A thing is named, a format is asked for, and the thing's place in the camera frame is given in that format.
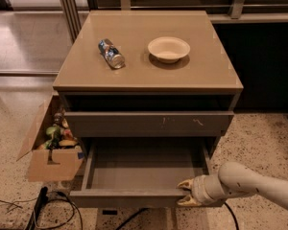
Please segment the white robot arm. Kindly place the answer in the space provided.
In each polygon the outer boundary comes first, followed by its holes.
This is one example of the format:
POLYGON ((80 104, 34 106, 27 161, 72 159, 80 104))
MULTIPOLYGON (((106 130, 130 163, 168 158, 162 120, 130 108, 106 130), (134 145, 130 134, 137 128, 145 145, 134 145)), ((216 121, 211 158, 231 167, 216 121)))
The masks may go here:
POLYGON ((189 192, 182 207, 208 206, 219 200, 260 195, 288 211, 288 181, 262 175, 237 162, 224 163, 215 174, 200 175, 178 184, 189 192))

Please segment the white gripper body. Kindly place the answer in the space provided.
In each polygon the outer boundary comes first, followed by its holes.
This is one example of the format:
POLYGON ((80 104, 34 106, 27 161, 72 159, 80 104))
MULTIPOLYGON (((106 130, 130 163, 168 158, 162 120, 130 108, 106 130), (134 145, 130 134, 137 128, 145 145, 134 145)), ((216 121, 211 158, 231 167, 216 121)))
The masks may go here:
POLYGON ((191 195, 202 205, 210 205, 226 197, 218 175, 200 175, 193 179, 191 195))

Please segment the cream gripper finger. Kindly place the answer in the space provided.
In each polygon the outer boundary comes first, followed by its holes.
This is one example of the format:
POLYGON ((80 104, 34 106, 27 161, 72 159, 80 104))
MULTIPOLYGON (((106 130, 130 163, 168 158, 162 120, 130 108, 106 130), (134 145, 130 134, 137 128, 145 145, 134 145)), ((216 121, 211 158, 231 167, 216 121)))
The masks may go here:
POLYGON ((191 191, 193 188, 193 184, 194 184, 194 179, 186 179, 180 182, 177 188, 191 191))
POLYGON ((184 198, 179 199, 177 204, 181 207, 200 207, 202 205, 202 203, 192 195, 186 195, 184 198))

